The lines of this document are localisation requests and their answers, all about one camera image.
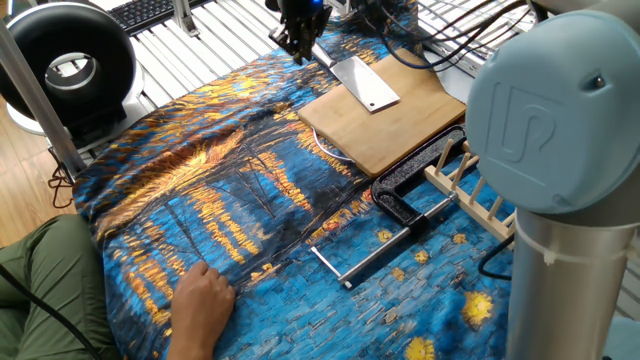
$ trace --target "metal plate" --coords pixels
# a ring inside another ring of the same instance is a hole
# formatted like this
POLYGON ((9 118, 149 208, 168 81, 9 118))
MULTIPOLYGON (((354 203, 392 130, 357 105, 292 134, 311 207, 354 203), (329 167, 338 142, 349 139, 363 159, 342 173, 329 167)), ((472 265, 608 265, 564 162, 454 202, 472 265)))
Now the metal plate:
POLYGON ((398 94, 357 56, 340 61, 331 72, 369 112, 380 111, 400 101, 398 94))

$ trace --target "human hand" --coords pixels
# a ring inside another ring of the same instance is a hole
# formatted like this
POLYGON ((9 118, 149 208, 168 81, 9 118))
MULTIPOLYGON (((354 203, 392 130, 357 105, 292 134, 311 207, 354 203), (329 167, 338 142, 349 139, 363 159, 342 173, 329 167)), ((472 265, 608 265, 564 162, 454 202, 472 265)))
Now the human hand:
POLYGON ((182 275, 171 301, 173 332, 167 359, 210 360, 234 301, 227 278, 205 262, 182 275))

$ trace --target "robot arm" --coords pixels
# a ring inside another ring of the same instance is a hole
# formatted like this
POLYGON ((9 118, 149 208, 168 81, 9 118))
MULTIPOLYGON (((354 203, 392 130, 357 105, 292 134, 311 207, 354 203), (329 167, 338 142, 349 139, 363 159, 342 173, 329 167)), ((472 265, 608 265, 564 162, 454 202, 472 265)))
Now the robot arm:
POLYGON ((311 48, 322 36, 332 7, 322 0, 266 0, 267 8, 282 13, 280 26, 269 37, 293 56, 296 63, 311 60, 311 48))
POLYGON ((473 83, 469 143, 517 207, 507 360, 602 359, 640 223, 639 31, 638 1, 563 13, 504 44, 473 83))

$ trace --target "table surface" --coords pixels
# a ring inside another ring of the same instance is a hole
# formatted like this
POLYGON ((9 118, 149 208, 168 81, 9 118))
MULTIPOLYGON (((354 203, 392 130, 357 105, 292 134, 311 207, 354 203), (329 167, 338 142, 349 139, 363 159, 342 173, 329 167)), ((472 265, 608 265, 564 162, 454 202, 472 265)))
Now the table surface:
MULTIPOLYGON (((322 41, 337 60, 386 56, 349 28, 322 41)), ((200 260, 238 292, 216 358, 503 357, 509 286, 476 270, 496 240, 457 206, 351 291, 309 251, 315 244, 344 272, 400 228, 372 202, 370 180, 320 151, 298 120, 336 85, 317 64, 275 51, 143 118, 78 179, 129 358, 164 356, 172 289, 200 260)), ((470 192, 477 178, 461 186, 470 192)), ((420 210, 442 198, 430 184, 407 195, 420 210)), ((479 196, 494 199, 488 188, 479 196)), ((500 254, 492 270, 508 272, 511 259, 500 254)))

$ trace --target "metal frame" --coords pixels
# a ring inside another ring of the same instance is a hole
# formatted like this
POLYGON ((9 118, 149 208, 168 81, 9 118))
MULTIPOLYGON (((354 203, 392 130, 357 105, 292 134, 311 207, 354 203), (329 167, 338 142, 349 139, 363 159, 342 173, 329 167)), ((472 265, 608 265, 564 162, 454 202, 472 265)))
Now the metal frame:
POLYGON ((4 22, 0 26, 0 63, 49 138, 69 174, 75 178, 86 168, 86 164, 80 158, 78 149, 64 129, 58 114, 40 87, 40 83, 38 83, 4 22))

